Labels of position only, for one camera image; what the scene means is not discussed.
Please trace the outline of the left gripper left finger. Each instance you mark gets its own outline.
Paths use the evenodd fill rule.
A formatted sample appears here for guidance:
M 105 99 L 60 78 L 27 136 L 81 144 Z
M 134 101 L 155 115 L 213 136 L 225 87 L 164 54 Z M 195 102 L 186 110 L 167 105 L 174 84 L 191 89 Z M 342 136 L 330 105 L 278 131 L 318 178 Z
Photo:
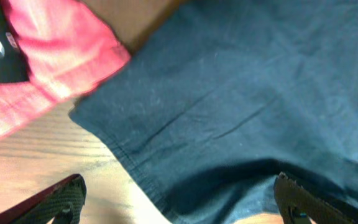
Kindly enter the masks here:
M 0 213 L 0 224 L 79 224 L 86 184 L 73 174 Z

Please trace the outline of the navy blue shorts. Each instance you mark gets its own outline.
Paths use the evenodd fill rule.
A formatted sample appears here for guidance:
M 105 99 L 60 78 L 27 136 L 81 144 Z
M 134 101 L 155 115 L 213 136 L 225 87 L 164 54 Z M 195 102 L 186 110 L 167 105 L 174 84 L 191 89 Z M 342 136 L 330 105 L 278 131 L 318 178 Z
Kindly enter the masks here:
M 281 172 L 358 208 L 358 0 L 189 1 L 70 118 L 172 223 L 275 213 Z

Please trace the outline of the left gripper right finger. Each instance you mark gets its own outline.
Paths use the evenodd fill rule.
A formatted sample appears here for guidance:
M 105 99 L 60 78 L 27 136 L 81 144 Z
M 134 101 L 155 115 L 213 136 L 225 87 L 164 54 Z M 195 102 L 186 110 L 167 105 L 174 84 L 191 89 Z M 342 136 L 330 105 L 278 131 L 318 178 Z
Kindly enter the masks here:
M 273 191 L 284 224 L 358 224 L 358 208 L 292 175 L 280 173 Z

